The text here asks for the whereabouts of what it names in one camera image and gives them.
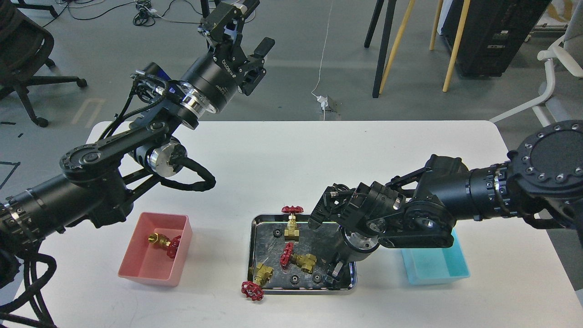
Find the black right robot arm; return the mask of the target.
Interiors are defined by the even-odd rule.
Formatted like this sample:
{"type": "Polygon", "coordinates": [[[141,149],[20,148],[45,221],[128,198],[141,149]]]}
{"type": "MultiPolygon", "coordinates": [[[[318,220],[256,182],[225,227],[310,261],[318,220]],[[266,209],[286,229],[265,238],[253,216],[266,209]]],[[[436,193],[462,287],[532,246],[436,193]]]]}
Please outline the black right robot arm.
{"type": "Polygon", "coordinates": [[[573,229],[582,237],[582,143],[582,121],[565,120],[486,168],[431,155],[423,168],[386,184],[330,185],[308,218],[311,229],[339,224],[327,280],[337,282],[349,263],[379,246],[452,247],[459,220],[519,217],[536,229],[573,229]]]}

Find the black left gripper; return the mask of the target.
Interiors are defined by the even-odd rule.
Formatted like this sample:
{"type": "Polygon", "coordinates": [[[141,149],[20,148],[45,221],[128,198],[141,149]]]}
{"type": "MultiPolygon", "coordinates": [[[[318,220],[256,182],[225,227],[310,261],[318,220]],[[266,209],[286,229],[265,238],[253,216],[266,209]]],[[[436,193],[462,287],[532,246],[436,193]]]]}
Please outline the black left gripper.
{"type": "Polygon", "coordinates": [[[275,40],[265,37],[250,56],[245,56],[240,48],[244,23],[259,4],[258,0],[219,2],[201,18],[199,33],[206,38],[209,52],[198,58],[180,79],[184,108],[195,114],[219,113],[236,93],[252,94],[266,75],[265,56],[275,40]]]}

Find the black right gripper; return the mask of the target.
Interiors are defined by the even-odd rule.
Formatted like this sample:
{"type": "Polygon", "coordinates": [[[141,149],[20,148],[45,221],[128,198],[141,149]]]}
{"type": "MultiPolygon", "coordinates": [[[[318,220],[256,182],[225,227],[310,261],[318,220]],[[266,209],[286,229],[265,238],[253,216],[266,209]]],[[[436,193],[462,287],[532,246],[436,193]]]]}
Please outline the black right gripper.
{"type": "Polygon", "coordinates": [[[335,263],[331,262],[327,266],[326,286],[341,286],[345,266],[350,262],[366,259],[378,248],[378,237],[365,237],[357,232],[349,232],[340,226],[337,241],[335,241],[335,263]]]}

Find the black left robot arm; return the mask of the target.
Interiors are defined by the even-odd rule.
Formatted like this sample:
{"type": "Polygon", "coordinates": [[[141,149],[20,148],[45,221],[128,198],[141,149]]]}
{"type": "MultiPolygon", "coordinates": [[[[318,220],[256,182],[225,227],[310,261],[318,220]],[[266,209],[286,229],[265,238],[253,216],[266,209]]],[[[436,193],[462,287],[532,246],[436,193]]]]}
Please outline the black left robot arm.
{"type": "Polygon", "coordinates": [[[41,289],[56,260],[39,252],[42,241],[84,220],[96,228],[124,222],[133,203],[156,184],[204,192],[216,184],[204,166],[188,158],[173,133],[195,129],[205,112],[219,113],[237,92],[250,95],[266,74],[265,56],[275,42],[265,37],[254,52],[241,48],[242,29],[258,0],[207,1],[198,32],[207,53],[180,79],[155,63],[133,74],[123,110],[94,143],[75,147],[60,160],[62,173],[7,198],[1,205],[1,286],[24,266],[25,289],[1,306],[1,319],[36,328],[55,326],[41,289]]]}

